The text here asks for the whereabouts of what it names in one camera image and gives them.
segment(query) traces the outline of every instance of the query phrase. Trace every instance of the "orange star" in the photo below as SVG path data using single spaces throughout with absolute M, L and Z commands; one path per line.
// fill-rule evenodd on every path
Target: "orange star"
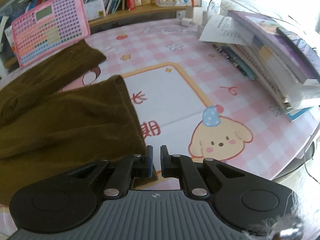
M 122 58 L 121 58 L 121 60 L 123 60 L 123 61 L 126 61 L 128 59 L 131 59 L 131 55 L 130 54 L 123 55 Z

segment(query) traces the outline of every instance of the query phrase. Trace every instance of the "purple book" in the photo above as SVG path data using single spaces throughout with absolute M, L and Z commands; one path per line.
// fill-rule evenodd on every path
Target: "purple book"
M 254 33 L 263 45 L 276 53 L 283 63 L 291 69 L 299 82 L 304 85 L 319 85 L 318 76 L 314 75 L 310 66 L 277 32 L 277 28 L 281 27 L 279 23 L 271 17 L 261 14 L 230 10 L 228 15 Z

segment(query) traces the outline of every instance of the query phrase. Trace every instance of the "paper sheet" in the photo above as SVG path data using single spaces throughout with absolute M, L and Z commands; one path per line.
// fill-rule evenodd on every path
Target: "paper sheet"
M 215 14 L 205 26 L 200 41 L 245 45 L 231 17 Z
M 95 0 L 85 3 L 84 12 L 88 21 L 106 16 L 103 0 Z

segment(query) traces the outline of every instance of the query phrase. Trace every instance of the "white cord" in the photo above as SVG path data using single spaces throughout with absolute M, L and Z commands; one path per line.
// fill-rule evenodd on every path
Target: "white cord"
M 305 168 L 307 174 L 308 174 L 311 178 L 313 178 L 318 184 L 320 184 L 320 182 L 319 182 L 314 176 L 312 176 L 312 175 L 309 173 L 308 169 L 307 169 L 307 165 L 306 165 L 306 161 L 307 161 L 307 160 L 306 160 L 306 152 L 307 152 L 307 150 L 309 149 L 312 141 L 314 140 L 314 138 L 315 138 L 315 136 L 317 135 L 317 133 L 319 132 L 319 130 L 320 130 L 320 123 L 318 124 L 318 126 L 316 127 L 316 130 L 313 132 L 313 135 L 310 137 L 310 139 L 308 140 L 308 142 L 306 143 L 306 145 L 305 145 L 305 147 L 304 147 L 304 168 Z
M 210 2 L 209 2 L 209 4 L 208 4 L 208 7 L 207 7 L 207 11 L 209 11 L 210 3 L 211 3 L 212 1 L 213 1 L 213 0 L 210 0 Z M 241 3 L 239 3 L 239 2 L 237 2 L 237 1 L 235 1 L 235 0 L 229 0 L 229 1 L 232 1 L 232 2 L 236 3 L 237 5 L 242 6 L 243 8 L 245 8 L 245 9 L 247 9 L 248 11 L 251 11 L 251 12 L 253 12 L 253 13 L 260 13 L 260 11 L 259 11 L 257 8 L 253 7 L 253 6 L 252 6 L 252 7 L 257 10 L 256 12 L 255 12 L 254 10 L 249 9 L 248 7 L 244 6 L 243 4 L 241 4 Z
M 209 4 L 208 4 L 208 7 L 207 7 L 207 11 L 209 11 L 210 3 L 211 3 L 212 1 L 213 1 L 213 0 L 210 0 L 210 2 L 209 2 Z M 306 32 L 305 32 L 304 30 L 302 30 L 301 28 L 297 27 L 296 25 L 294 25 L 294 24 L 292 24 L 292 23 L 289 23 L 289 22 L 287 22 L 287 21 L 285 21 L 285 20 L 283 20 L 283 19 L 278 19 L 278 18 L 269 16 L 269 15 L 261 14 L 260 11 L 259 11 L 257 8 L 255 8 L 254 6 L 252 6 L 252 5 L 251 5 L 251 7 L 254 8 L 254 9 L 256 9 L 256 10 L 257 10 L 256 12 L 255 12 L 254 10 L 251 10 L 251 9 L 248 8 L 247 6 L 244 6 L 243 4 L 235 1 L 235 0 L 229 0 L 229 1 L 232 1 L 232 2 L 236 3 L 237 5 L 242 6 L 243 8 L 245 8 L 245 9 L 247 9 L 248 11 L 251 11 L 251 12 L 253 12 L 253 13 L 259 13 L 260 15 L 263 15 L 263 16 L 266 16 L 266 17 L 270 17 L 270 18 L 272 18 L 272 19 L 274 19 L 274 20 L 278 20 L 278 21 L 282 21 L 282 22 L 288 23 L 288 24 L 290 24 L 290 25 L 298 28 L 300 31 L 302 31 L 302 32 L 304 32 L 304 33 L 306 34 Z

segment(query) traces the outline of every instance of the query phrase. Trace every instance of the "brown cloth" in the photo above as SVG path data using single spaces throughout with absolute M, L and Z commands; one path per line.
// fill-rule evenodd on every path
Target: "brown cloth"
M 102 157 L 145 151 L 121 76 L 56 93 L 105 57 L 81 41 L 0 91 L 0 203 L 21 187 Z

